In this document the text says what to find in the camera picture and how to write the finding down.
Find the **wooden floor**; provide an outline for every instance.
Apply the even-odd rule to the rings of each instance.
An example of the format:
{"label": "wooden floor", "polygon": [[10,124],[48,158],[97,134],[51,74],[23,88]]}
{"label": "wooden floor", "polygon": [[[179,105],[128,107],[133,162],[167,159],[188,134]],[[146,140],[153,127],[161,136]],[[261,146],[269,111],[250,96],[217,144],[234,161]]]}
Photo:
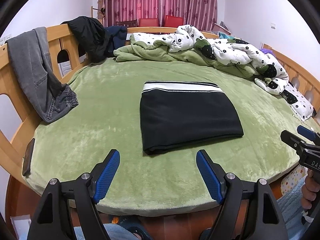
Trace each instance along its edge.
{"label": "wooden floor", "polygon": [[[282,178],[270,184],[275,197],[281,197],[280,183]],[[40,196],[33,190],[10,177],[7,200],[6,200],[6,222],[14,233],[10,216],[21,216],[33,213],[38,205]],[[234,237],[240,234],[244,220],[247,202],[243,201],[240,207]],[[201,232],[210,228],[217,217],[219,207],[193,212],[162,217],[139,217],[154,240],[198,240]],[[80,226],[75,209],[71,209],[72,222],[74,226]],[[100,213],[103,223],[109,222],[107,214]]]}

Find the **electrical outlet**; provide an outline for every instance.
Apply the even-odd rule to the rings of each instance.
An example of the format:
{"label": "electrical outlet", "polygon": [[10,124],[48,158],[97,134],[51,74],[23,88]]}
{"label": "electrical outlet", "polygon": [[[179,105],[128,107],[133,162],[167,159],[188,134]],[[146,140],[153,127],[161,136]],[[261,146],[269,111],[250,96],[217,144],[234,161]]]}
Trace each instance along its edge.
{"label": "electrical outlet", "polygon": [[4,37],[4,42],[6,42],[8,39],[11,39],[11,34],[8,34],[7,36]]}
{"label": "electrical outlet", "polygon": [[0,39],[0,46],[4,44],[4,37]]}

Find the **black fabric with white stripe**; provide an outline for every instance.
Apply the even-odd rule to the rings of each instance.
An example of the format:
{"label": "black fabric with white stripe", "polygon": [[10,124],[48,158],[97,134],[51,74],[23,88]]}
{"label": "black fabric with white stripe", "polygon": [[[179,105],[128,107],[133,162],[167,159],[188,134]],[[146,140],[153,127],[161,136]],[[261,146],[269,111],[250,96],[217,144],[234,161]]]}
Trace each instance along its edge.
{"label": "black fabric with white stripe", "polygon": [[243,136],[233,104],[216,84],[208,82],[146,82],[140,101],[140,125],[147,154]]}

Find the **wooden bed frame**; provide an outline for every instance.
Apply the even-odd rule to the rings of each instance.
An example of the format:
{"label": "wooden bed frame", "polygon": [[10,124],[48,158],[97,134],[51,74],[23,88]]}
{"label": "wooden bed frame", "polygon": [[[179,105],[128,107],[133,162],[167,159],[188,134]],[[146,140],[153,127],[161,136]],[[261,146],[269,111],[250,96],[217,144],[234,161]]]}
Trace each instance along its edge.
{"label": "wooden bed frame", "polygon": [[[168,27],[135,27],[128,28],[128,33],[174,33],[175,30],[176,28]],[[81,69],[89,62],[86,59],[83,63],[80,63],[78,42],[68,28],[68,25],[64,24],[49,27],[47,28],[47,33],[53,72],[62,83],[66,83],[77,70]],[[212,33],[203,32],[203,35],[206,38],[219,38]],[[65,49],[68,52],[71,63],[71,71],[64,77],[60,74],[57,62],[57,55],[62,49]],[[313,91],[314,107],[316,110],[319,110],[320,82],[291,59],[277,51],[274,51],[274,53],[279,62],[283,64],[284,68],[287,70],[290,79],[297,77],[300,80],[299,90],[302,94],[307,90]],[[27,145],[33,138],[34,132],[41,120],[19,86],[9,62],[7,44],[0,47],[0,95],[1,94],[5,94],[10,98],[22,123],[11,141],[8,141],[3,133],[0,132],[0,165],[18,181],[26,185],[27,183],[23,179],[21,172],[23,158]]]}

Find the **metal screw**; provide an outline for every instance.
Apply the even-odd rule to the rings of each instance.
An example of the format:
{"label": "metal screw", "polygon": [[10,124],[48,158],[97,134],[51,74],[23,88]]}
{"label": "metal screw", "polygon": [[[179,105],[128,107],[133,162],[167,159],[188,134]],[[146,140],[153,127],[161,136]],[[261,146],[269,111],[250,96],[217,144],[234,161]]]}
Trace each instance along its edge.
{"label": "metal screw", "polygon": [[84,173],[81,175],[81,179],[88,179],[90,177],[90,173]]}
{"label": "metal screw", "polygon": [[259,179],[260,184],[262,185],[266,185],[267,181],[265,179]]}
{"label": "metal screw", "polygon": [[235,177],[236,176],[233,173],[231,173],[231,172],[227,173],[227,178],[228,179],[234,179]]}
{"label": "metal screw", "polygon": [[54,185],[57,183],[57,179],[50,179],[50,182],[49,182],[51,185]]}

